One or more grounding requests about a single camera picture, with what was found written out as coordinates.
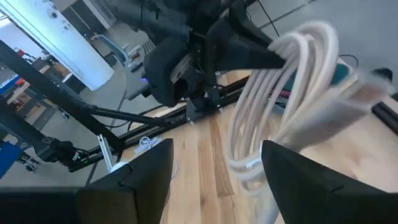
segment white cable bundle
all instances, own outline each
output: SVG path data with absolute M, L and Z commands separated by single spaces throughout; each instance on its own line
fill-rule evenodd
M 286 63 L 279 70 L 253 71 L 236 103 L 228 129 L 230 170 L 242 182 L 244 191 L 252 196 L 268 188 L 264 184 L 260 146 L 276 99 L 297 70 L 279 129 L 269 136 L 279 142 L 286 137 L 291 123 L 329 88 L 338 60 L 338 38 L 331 25 L 313 21 L 274 40 L 268 49 L 280 55 Z M 256 184 L 250 188 L 248 183 Z

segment coiled white cable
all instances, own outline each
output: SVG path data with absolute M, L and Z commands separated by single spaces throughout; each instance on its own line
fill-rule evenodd
M 294 120 L 327 91 L 338 60 L 338 38 L 328 23 L 312 21 L 274 40 L 268 49 L 280 55 L 286 63 L 278 70 L 252 72 L 236 103 L 228 129 L 226 155 L 229 168 L 242 182 L 243 190 L 252 196 L 268 188 L 260 146 L 275 101 L 297 71 L 279 129 L 266 137 L 279 142 L 286 137 Z M 276 218 L 277 207 L 271 210 L 269 216 Z

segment gray floor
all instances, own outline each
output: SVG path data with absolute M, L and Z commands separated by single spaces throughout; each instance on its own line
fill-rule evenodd
M 333 24 L 340 38 L 340 53 L 353 54 L 359 59 L 360 67 L 389 67 L 398 71 L 398 58 L 395 38 L 398 27 L 393 23 L 398 21 L 398 1 L 377 0 L 261 0 L 266 11 L 280 34 L 288 32 L 301 23 L 311 19 L 323 19 Z M 249 14 L 257 26 L 269 23 L 258 2 L 249 9 Z M 272 38 L 276 37 L 271 25 L 262 31 Z M 117 24 L 109 30 L 109 37 L 118 45 L 133 48 L 146 40 L 146 35 L 133 33 L 125 24 Z M 87 102 L 105 108 L 116 109 L 124 91 L 121 67 L 116 65 L 115 75 L 99 90 L 85 90 L 81 96 Z M 139 113 L 157 105 L 153 98 L 137 98 L 134 101 L 123 101 L 121 110 Z M 101 122 L 110 124 L 111 119 L 98 118 Z M 126 127 L 113 129 L 115 134 L 122 134 Z M 44 134 L 61 140 L 69 140 L 76 147 L 85 149 L 97 145 L 96 137 L 82 125 L 72 119 L 65 120 L 57 113 L 43 129 Z M 0 185 L 84 185 L 91 167 L 70 174 L 60 165 L 46 164 L 37 174 L 29 174 L 21 178 L 21 167 L 14 167 L 0 181 Z M 104 162 L 101 161 L 94 173 L 93 180 L 106 175 Z

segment black metal frame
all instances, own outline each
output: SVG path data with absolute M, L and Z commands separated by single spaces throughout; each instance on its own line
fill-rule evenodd
M 4 62 L 11 70 L 20 75 L 25 81 L 29 82 L 33 87 L 45 95 L 52 103 L 61 107 L 92 133 L 95 135 L 102 134 L 103 137 L 108 140 L 109 145 L 113 148 L 112 153 L 119 154 L 119 156 L 122 154 L 123 150 L 136 145 L 143 136 L 153 138 L 154 136 L 158 136 L 188 122 L 186 115 L 187 106 L 183 106 L 159 118 L 151 118 L 138 114 L 99 108 L 97 106 L 76 101 L 54 85 L 51 80 L 42 75 L 23 58 L 18 56 L 15 51 L 2 41 L 0 41 L 0 61 Z M 247 78 L 244 78 L 222 88 L 220 90 L 220 106 L 223 107 L 238 100 L 241 92 L 240 90 L 244 87 L 246 81 Z M 218 111 L 218 109 L 219 108 L 217 106 L 206 108 L 206 111 L 204 111 L 204 113 L 200 113 L 201 115 L 196 117 L 196 119 L 208 116 L 209 114 Z M 135 123 L 143 123 L 145 125 L 133 129 L 121 136 L 116 136 L 92 115 L 122 119 Z M 90 149 L 88 154 L 89 156 L 77 165 L 68 167 L 69 171 L 75 172 L 103 159 L 99 146 Z

